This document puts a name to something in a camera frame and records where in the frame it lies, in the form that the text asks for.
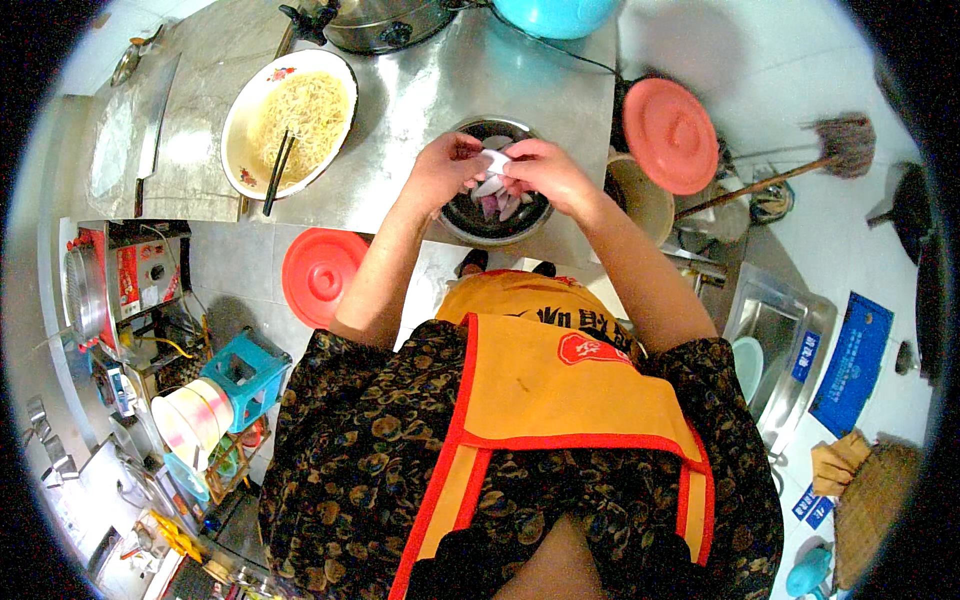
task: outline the stainless steel sink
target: stainless steel sink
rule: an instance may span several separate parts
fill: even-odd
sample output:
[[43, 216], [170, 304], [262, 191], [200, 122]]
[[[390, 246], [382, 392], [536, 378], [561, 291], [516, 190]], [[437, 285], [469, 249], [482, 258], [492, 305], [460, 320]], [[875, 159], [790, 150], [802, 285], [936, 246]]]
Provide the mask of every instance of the stainless steel sink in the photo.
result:
[[739, 279], [723, 337], [750, 336], [763, 349], [763, 373], [748, 402], [760, 437], [777, 455], [793, 438], [827, 361], [836, 307], [750, 263]]

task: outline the wooden broom handle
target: wooden broom handle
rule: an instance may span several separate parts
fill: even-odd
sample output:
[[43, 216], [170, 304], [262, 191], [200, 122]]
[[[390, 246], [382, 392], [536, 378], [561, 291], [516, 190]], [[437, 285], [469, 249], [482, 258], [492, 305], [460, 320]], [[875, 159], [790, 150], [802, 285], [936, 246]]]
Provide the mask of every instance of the wooden broom handle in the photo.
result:
[[777, 175], [774, 175], [773, 177], [768, 177], [765, 180], [760, 180], [760, 181], [757, 181], [756, 183], [751, 183], [747, 187], [741, 187], [740, 189], [724, 194], [723, 196], [717, 196], [716, 198], [707, 200], [704, 203], [697, 204], [696, 206], [692, 206], [687, 210], [681, 210], [680, 212], [677, 213], [677, 215], [673, 218], [673, 220], [680, 221], [683, 217], [688, 217], [692, 214], [696, 214], [701, 210], [706, 210], [714, 206], [719, 206], [720, 204], [726, 204], [733, 199], [743, 196], [744, 194], [752, 194], [765, 187], [773, 185], [774, 183], [780, 183], [781, 181], [788, 180], [792, 177], [797, 177], [798, 175], [802, 175], [807, 171], [813, 171], [814, 169], [819, 169], [820, 167], [827, 166], [830, 163], [836, 161], [836, 159], [837, 159], [836, 156], [819, 158], [817, 160], [814, 160], [813, 162], [808, 162], [805, 165], [801, 165], [796, 169], [791, 169], [786, 173], [779, 173]]

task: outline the broom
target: broom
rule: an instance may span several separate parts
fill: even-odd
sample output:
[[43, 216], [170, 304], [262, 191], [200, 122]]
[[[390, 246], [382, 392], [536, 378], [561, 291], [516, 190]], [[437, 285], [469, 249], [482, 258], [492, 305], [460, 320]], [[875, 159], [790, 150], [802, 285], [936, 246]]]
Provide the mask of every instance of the broom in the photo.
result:
[[871, 125], [866, 114], [845, 112], [835, 119], [816, 121], [804, 129], [814, 130], [820, 136], [820, 158], [796, 169], [791, 169], [786, 173], [780, 173], [765, 180], [751, 183], [747, 187], [729, 194], [717, 196], [687, 210], [681, 210], [673, 220], [680, 221], [683, 217], [688, 217], [701, 210], [726, 204], [744, 194], [752, 194], [774, 183], [780, 183], [814, 169], [823, 169], [827, 173], [844, 180], [862, 177], [870, 170], [870, 164], [874, 161], [876, 134], [874, 133], [874, 126]]

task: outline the black floral fabric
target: black floral fabric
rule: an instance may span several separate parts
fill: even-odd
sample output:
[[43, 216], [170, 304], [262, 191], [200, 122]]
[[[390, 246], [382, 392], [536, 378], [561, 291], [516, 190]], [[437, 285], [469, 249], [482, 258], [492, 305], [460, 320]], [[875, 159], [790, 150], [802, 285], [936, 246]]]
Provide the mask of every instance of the black floral fabric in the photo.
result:
[[[282, 592], [386, 598], [443, 446], [467, 331], [431, 321], [399, 353], [318, 330], [295, 368], [276, 427], [259, 525]], [[780, 503], [733, 373], [730, 345], [698, 340], [636, 364], [669, 381], [704, 441], [715, 482], [710, 595], [770, 594]], [[650, 592], [642, 565], [676, 537], [680, 461], [645, 449], [494, 452], [470, 529], [506, 583], [563, 514], [577, 517], [613, 598]]]

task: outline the red lid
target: red lid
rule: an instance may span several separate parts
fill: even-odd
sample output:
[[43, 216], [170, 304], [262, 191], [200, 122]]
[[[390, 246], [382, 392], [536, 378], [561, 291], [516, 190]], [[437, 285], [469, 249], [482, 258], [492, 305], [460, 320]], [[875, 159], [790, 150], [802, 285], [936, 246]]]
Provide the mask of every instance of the red lid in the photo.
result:
[[350, 231], [311, 228], [298, 235], [283, 257], [290, 309], [314, 329], [329, 327], [366, 253], [367, 243]]
[[716, 132], [693, 94], [665, 79], [637, 82], [623, 103], [630, 153], [660, 187], [695, 194], [717, 171]]

